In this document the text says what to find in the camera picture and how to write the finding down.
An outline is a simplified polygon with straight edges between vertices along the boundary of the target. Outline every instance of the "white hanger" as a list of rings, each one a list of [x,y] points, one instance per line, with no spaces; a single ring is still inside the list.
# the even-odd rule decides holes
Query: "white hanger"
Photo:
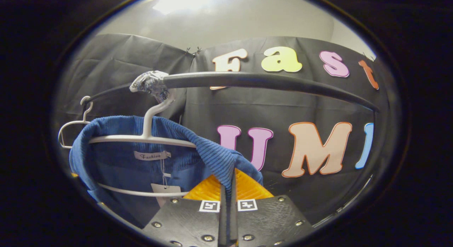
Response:
[[[151,134],[151,125],[153,122],[153,116],[157,113],[162,112],[163,110],[167,109],[171,103],[175,100],[174,92],[172,89],[169,91],[168,98],[164,100],[162,103],[149,108],[149,110],[144,115],[144,122],[143,122],[143,133],[140,136],[135,135],[125,135],[125,134],[115,134],[111,136],[99,136],[92,138],[89,141],[89,144],[92,143],[101,143],[101,142],[137,142],[137,143],[152,143],[152,144],[169,144],[169,145],[176,145],[180,147],[192,147],[196,148],[195,144],[178,139],[170,139],[170,138],[163,138],[163,137],[154,137]]]
[[[84,98],[82,98],[82,100],[80,101],[80,105],[83,105],[84,104],[84,101],[86,99],[89,99],[90,97],[89,96],[85,96]],[[71,149],[72,147],[70,146],[66,146],[64,145],[64,139],[63,139],[63,129],[66,127],[66,126],[69,126],[69,125],[73,125],[73,124],[88,124],[89,121],[86,121],[86,115],[91,111],[91,109],[93,108],[93,102],[90,102],[90,106],[89,108],[84,111],[84,118],[82,121],[70,121],[66,124],[64,124],[61,128],[60,128],[60,131],[58,132],[58,142],[60,143],[61,147],[63,148],[66,148],[66,149]]]

